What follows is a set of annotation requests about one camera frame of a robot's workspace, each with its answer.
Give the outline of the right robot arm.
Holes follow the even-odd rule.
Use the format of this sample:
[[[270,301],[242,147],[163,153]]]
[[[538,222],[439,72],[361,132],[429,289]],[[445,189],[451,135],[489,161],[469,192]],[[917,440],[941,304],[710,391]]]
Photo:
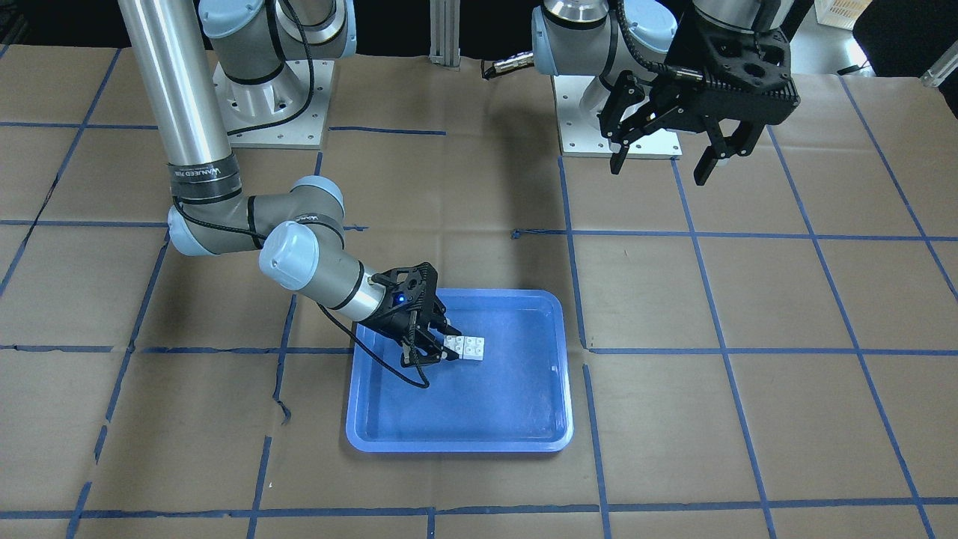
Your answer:
[[[342,191],[322,175],[247,195],[231,139],[307,116],[322,59],[356,50],[349,1],[122,1],[165,153],[171,241],[185,256],[259,252],[284,289],[400,345],[400,364],[459,359],[465,340],[429,263],[376,272],[345,248]]]

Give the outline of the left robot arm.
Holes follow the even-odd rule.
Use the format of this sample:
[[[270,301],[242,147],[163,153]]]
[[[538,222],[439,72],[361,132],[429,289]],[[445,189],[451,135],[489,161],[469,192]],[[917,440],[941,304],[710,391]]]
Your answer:
[[[704,133],[692,176],[704,185],[749,156],[768,126],[799,106],[790,1],[542,1],[531,15],[531,57],[549,76],[589,76],[584,110],[618,174],[627,151],[657,132]]]

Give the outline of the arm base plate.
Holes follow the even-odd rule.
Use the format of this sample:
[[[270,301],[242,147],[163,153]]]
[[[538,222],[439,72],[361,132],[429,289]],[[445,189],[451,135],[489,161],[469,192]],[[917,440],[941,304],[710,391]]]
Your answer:
[[[595,76],[553,76],[555,114],[562,156],[611,156],[608,139],[599,129],[599,113],[609,91]],[[629,147],[630,159],[677,159],[683,154],[677,134],[660,130]]]
[[[213,86],[234,149],[321,150],[336,63],[288,61],[276,79],[240,85],[213,72]]]

